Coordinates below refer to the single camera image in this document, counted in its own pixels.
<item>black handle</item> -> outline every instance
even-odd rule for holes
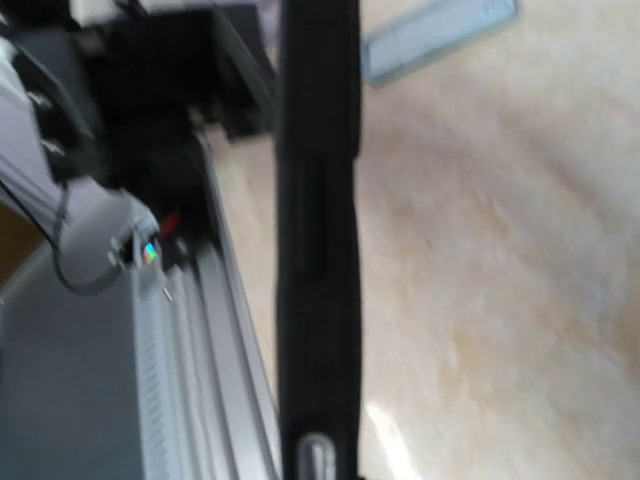
[[[276,150],[284,480],[314,478],[299,464],[305,438],[329,441],[336,480],[358,478],[359,24],[357,0],[282,0]]]

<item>gray panel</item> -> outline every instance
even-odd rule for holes
[[[212,154],[208,142],[204,137],[201,137],[200,140],[202,148],[208,152],[208,156],[211,158]],[[211,195],[214,199],[212,202],[213,205],[215,205],[214,213],[220,230],[222,245],[220,262],[227,277],[228,302],[230,303],[231,311],[235,315],[232,325],[232,331],[234,333],[233,340],[236,342],[239,360],[245,369],[245,382],[251,386],[249,401],[251,402],[252,409],[254,409],[253,414],[255,418],[259,419],[259,421],[256,420],[256,429],[258,429],[257,431],[264,442],[261,446],[262,448],[267,448],[269,452],[269,454],[266,452],[262,453],[265,456],[265,461],[268,460],[272,462],[269,465],[269,469],[273,470],[272,474],[280,477],[282,472],[280,464],[280,432],[278,430],[278,419],[274,399],[267,380],[260,346],[258,345],[258,339],[251,319],[251,312],[240,276],[240,268],[238,267],[236,254],[231,242],[231,234],[224,215],[220,187],[215,176],[213,163],[207,162],[205,167]],[[203,285],[207,289],[205,290],[206,296],[210,294],[209,292],[212,287],[204,283],[204,278]]]
[[[11,50],[6,42],[0,40],[0,178],[33,210],[38,220],[49,227],[60,191],[50,179],[31,105],[9,63]],[[102,189],[93,181],[74,182],[69,203],[70,216],[76,218],[104,197]],[[0,202],[13,208],[2,192]]]
[[[112,198],[78,222],[69,277],[104,271],[131,206]],[[131,279],[77,298],[56,281],[49,253],[36,256],[2,292],[0,478],[141,480]]]

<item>beige carpet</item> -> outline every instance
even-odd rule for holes
[[[525,0],[366,91],[363,474],[640,478],[639,34],[634,0]],[[217,168],[273,381],[272,147]]]

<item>metal screw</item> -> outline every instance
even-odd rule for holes
[[[182,255],[186,255],[187,254],[187,244],[184,243],[184,240],[179,238],[176,241],[176,246],[178,247],[178,251],[182,254]]]
[[[107,259],[109,260],[109,263],[111,264],[112,267],[117,267],[118,266],[118,257],[116,256],[115,253],[113,252],[109,252],[107,253]]]
[[[169,289],[164,288],[162,289],[162,292],[164,293],[164,296],[167,297],[167,300],[173,302],[173,297],[171,296],[171,292],[169,292]]]
[[[118,240],[116,237],[111,237],[111,248],[115,251],[115,252],[119,252],[120,250],[122,250],[122,244],[120,243],[120,240]]]
[[[64,147],[55,140],[45,138],[42,139],[40,143],[44,149],[52,155],[56,155],[58,157],[64,157],[66,155]]]
[[[27,92],[27,97],[31,103],[40,110],[49,111],[53,108],[53,103],[45,95],[39,92]]]

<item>black cable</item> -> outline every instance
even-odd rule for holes
[[[56,218],[53,227],[53,235],[42,226],[38,219],[31,213],[31,211],[25,206],[25,204],[17,197],[15,193],[9,188],[9,186],[0,178],[0,188],[5,192],[9,199],[18,207],[18,209],[29,219],[29,221],[38,229],[47,243],[51,246],[53,253],[53,266],[58,281],[69,292],[80,297],[93,297],[103,293],[109,289],[120,277],[122,269],[119,266],[114,266],[112,269],[95,279],[94,281],[85,285],[74,285],[64,275],[61,266],[62,250],[61,250],[61,238],[62,229],[64,227],[64,221],[67,216],[67,206],[69,203],[69,187],[63,185],[62,197],[60,198],[60,204],[56,212]]]
[[[69,186],[63,184],[62,197],[60,198],[60,204],[58,211],[56,212],[55,224],[53,227],[53,242],[56,248],[53,249],[53,266],[58,281],[71,293],[80,297],[93,297],[103,293],[109,289],[118,280],[122,273],[122,268],[119,265],[113,266],[110,270],[96,278],[90,283],[84,285],[72,284],[64,275],[62,266],[60,264],[62,260],[61,251],[61,238],[64,221],[67,216],[67,205],[69,203]]]

